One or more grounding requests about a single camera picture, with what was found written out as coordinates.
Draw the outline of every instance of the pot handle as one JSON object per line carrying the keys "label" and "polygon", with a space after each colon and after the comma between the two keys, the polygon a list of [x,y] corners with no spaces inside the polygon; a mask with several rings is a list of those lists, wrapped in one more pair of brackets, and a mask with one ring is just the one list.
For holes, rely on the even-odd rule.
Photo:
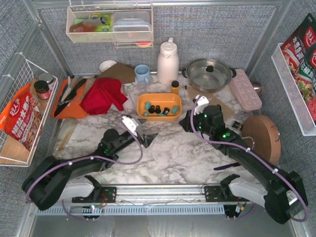
{"label": "pot handle", "polygon": [[182,76],[183,76],[183,77],[188,78],[188,77],[186,76],[186,69],[185,69],[185,68],[182,69],[181,72],[182,72]]}
{"label": "pot handle", "polygon": [[233,76],[232,76],[232,78],[234,78],[236,75],[237,75],[237,72],[236,72],[236,70],[234,69],[234,68],[229,68],[230,70],[232,70],[232,72],[233,72]]}

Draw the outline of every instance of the gray fabric wall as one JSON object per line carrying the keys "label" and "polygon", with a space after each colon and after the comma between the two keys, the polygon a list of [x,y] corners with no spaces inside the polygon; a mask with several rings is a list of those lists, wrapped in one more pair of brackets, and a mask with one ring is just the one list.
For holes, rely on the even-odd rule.
{"label": "gray fabric wall", "polygon": [[[16,52],[23,37],[33,23],[21,0],[0,0],[0,77],[9,60]],[[38,34],[30,45],[32,52],[28,58],[52,72],[58,78],[64,78],[57,61],[50,52],[45,40]],[[21,185],[32,170],[46,156],[47,146],[55,120],[48,118],[39,140],[31,167],[0,167],[0,236],[15,236],[16,228],[23,213],[25,194]]]}
{"label": "gray fabric wall", "polygon": [[198,58],[215,58],[246,69],[275,6],[154,7],[154,47],[118,48],[113,43],[72,43],[65,34],[67,9],[42,9],[73,74],[99,73],[105,60],[157,69],[160,45],[174,37],[180,67]]}
{"label": "gray fabric wall", "polygon": [[315,0],[293,1],[250,79],[264,87],[262,114],[272,119],[280,131],[280,166],[303,177],[309,201],[309,226],[312,236],[316,236],[316,137],[302,135],[271,59],[277,44],[284,42],[309,12],[316,17]]}

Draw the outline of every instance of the black knife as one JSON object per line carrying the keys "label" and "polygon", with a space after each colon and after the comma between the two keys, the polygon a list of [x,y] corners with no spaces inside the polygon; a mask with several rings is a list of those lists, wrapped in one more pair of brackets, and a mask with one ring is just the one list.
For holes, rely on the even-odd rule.
{"label": "black knife", "polygon": [[57,115],[59,115],[64,108],[66,108],[66,106],[70,103],[70,101],[72,99],[75,98],[75,96],[77,95],[77,90],[82,87],[82,85],[85,83],[87,79],[81,79],[75,86],[74,88],[70,91],[69,95],[65,98],[65,101],[69,100],[69,102],[62,104],[62,105],[58,105],[57,109],[54,113],[54,117],[56,117]]}
{"label": "black knife", "polygon": [[230,167],[237,167],[237,166],[240,166],[240,164],[236,162],[236,163],[226,164],[226,165],[216,167],[216,168],[214,168],[214,170],[223,170],[223,169],[228,169]]}

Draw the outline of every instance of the white thermos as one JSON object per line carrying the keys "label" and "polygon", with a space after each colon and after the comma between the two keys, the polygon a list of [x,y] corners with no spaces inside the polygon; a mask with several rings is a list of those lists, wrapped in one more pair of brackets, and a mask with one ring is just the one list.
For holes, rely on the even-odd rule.
{"label": "white thermos", "polygon": [[179,57],[177,45],[169,38],[160,46],[160,54],[157,62],[157,77],[162,84],[170,86],[174,80],[178,80]]}

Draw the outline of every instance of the gray floor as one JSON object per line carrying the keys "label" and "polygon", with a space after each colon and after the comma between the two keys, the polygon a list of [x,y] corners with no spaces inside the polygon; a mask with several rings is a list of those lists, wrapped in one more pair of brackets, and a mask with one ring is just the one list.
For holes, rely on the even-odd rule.
{"label": "gray floor", "polygon": [[104,216],[93,222],[38,216],[31,237],[294,237],[290,222],[274,222],[261,207],[242,220],[222,215]]}

